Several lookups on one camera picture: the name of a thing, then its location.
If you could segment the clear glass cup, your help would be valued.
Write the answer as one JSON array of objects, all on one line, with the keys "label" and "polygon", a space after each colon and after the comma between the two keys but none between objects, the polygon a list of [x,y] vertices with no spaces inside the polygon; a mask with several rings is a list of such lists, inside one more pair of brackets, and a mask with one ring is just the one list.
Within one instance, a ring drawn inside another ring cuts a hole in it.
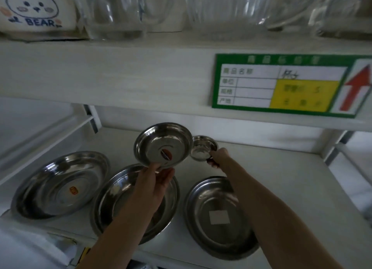
[{"label": "clear glass cup", "polygon": [[121,0],[75,0],[75,3],[90,40],[134,40],[146,35],[143,25],[129,19]]}]

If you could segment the white shelf unit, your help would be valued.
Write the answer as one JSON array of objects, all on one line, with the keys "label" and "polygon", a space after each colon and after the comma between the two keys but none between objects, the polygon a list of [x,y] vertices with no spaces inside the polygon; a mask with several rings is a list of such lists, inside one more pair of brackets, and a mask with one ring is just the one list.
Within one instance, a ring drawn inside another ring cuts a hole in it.
[{"label": "white shelf unit", "polygon": [[372,269],[372,229],[320,156],[331,130],[372,131],[372,96],[355,119],[214,109],[219,53],[372,55],[372,41],[279,32],[245,41],[207,41],[192,32],[127,41],[2,40],[0,97],[92,105],[102,128],[80,128],[1,185],[0,214],[42,163],[86,148],[105,154],[114,172],[136,162],[140,130],[176,122],[193,135],[219,140],[292,207],[345,269]]}]

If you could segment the green price label card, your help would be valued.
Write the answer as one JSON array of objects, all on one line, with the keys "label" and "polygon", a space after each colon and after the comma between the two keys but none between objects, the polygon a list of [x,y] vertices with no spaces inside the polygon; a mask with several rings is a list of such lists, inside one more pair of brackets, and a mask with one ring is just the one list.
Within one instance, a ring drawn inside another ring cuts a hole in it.
[{"label": "green price label card", "polygon": [[355,118],[372,91],[372,55],[219,53],[212,107]]}]

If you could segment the person's right hand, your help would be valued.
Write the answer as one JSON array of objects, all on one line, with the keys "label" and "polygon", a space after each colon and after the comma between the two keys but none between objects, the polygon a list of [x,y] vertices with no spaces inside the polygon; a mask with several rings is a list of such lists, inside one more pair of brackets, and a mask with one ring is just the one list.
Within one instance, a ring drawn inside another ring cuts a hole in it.
[{"label": "person's right hand", "polygon": [[213,167],[213,168],[218,168],[224,171],[226,169],[226,166],[229,163],[230,160],[230,155],[227,151],[227,158],[212,158],[211,156],[207,159],[207,163]]}]

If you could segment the large deep steel plate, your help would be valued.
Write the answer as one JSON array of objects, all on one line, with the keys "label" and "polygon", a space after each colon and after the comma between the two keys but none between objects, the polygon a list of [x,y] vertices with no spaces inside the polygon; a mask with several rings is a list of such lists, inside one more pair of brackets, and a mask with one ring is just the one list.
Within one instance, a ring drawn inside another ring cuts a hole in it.
[{"label": "large deep steel plate", "polygon": [[[128,197],[133,192],[138,173],[143,169],[140,164],[126,166],[110,180],[105,182],[93,199],[90,224],[100,236],[114,217],[119,214]],[[176,177],[168,185],[158,210],[153,215],[140,245],[159,235],[172,221],[180,201],[180,188]]]}]

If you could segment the steel plate orange sticker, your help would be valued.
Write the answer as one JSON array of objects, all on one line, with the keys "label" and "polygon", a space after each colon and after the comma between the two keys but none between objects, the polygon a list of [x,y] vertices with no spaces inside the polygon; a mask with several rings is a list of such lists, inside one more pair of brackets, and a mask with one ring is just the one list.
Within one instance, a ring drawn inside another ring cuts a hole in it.
[{"label": "steel plate orange sticker", "polygon": [[96,151],[58,157],[21,183],[12,198],[11,213],[34,221],[72,214],[92,200],[109,171],[109,159]]}]

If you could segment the person's left hand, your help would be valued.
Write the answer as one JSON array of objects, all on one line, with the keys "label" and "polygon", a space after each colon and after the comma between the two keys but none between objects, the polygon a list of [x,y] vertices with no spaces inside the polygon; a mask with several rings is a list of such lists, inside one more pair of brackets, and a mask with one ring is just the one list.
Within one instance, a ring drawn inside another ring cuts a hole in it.
[{"label": "person's left hand", "polygon": [[135,211],[153,214],[164,198],[166,189],[174,177],[175,169],[159,168],[156,177],[147,177],[146,169],[147,167],[143,168],[137,176],[128,205]]}]

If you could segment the yellow shelf label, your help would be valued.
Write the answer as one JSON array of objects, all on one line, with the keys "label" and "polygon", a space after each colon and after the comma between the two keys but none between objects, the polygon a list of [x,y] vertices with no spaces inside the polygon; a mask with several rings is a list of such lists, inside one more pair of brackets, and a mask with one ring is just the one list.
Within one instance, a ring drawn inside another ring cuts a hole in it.
[{"label": "yellow shelf label", "polygon": [[91,248],[90,247],[85,247],[78,259],[77,265],[81,263],[81,261],[85,258],[85,256],[90,252]]}]

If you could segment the small steel bowl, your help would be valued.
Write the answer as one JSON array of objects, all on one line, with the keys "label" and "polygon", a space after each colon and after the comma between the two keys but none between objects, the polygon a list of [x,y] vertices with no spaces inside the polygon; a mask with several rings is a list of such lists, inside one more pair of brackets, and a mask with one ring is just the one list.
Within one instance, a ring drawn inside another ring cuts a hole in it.
[{"label": "small steel bowl", "polygon": [[193,136],[193,147],[190,152],[191,158],[195,161],[203,162],[212,158],[210,152],[219,149],[216,140],[205,135]]}]

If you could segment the person's right forearm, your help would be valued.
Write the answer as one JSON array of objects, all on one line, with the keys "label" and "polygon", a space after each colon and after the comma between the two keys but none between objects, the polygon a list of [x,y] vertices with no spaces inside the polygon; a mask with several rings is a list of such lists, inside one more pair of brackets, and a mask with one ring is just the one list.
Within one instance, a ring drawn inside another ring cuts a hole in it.
[{"label": "person's right forearm", "polygon": [[300,217],[230,158],[223,171],[272,269],[342,269]]}]

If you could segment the round steel plate red sticker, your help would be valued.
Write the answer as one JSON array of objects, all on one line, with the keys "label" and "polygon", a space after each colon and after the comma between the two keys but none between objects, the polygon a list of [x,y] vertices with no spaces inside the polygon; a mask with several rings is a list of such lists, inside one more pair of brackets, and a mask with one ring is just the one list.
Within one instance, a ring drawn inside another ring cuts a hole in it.
[{"label": "round steel plate red sticker", "polygon": [[183,125],[163,122],[142,131],[133,145],[136,160],[143,166],[160,163],[171,168],[183,162],[193,148],[193,136]]}]

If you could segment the ribbed clear glass bowl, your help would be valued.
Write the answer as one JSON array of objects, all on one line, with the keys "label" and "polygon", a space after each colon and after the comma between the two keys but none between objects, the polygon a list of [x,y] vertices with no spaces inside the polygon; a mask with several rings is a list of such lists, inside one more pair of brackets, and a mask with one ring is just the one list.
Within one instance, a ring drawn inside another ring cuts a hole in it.
[{"label": "ribbed clear glass bowl", "polygon": [[213,40],[247,38],[264,30],[269,0],[185,0],[191,28]]}]

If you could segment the white side shelf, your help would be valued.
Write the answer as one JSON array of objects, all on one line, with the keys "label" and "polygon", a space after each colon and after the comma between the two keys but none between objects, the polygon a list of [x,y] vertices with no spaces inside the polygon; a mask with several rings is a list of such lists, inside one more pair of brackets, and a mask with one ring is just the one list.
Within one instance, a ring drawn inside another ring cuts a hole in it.
[{"label": "white side shelf", "polygon": [[0,97],[0,186],[86,125],[102,128],[92,105]]},{"label": "white side shelf", "polygon": [[333,130],[321,156],[372,227],[372,132]]}]

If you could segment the steel plate white sticker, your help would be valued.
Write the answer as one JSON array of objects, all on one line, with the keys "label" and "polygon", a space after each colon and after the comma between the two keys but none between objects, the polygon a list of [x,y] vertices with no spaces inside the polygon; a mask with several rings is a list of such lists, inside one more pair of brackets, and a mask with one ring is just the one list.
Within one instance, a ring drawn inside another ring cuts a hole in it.
[{"label": "steel plate white sticker", "polygon": [[259,249],[256,235],[230,181],[212,176],[187,193],[183,213],[192,238],[208,254],[222,260],[241,260]]}]

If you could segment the person's left forearm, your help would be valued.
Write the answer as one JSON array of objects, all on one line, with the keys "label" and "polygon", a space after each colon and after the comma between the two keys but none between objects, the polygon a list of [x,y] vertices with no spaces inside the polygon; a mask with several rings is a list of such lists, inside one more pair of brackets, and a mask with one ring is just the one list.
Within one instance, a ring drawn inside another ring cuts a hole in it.
[{"label": "person's left forearm", "polygon": [[161,201],[128,200],[76,269],[126,269]]}]

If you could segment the white ceramic bear bowl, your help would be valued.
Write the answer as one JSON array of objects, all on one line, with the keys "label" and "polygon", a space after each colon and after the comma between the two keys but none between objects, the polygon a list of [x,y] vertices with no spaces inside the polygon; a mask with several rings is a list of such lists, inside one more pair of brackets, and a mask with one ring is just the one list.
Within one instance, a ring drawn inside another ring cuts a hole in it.
[{"label": "white ceramic bear bowl", "polygon": [[0,33],[75,32],[78,14],[74,0],[0,0]]}]

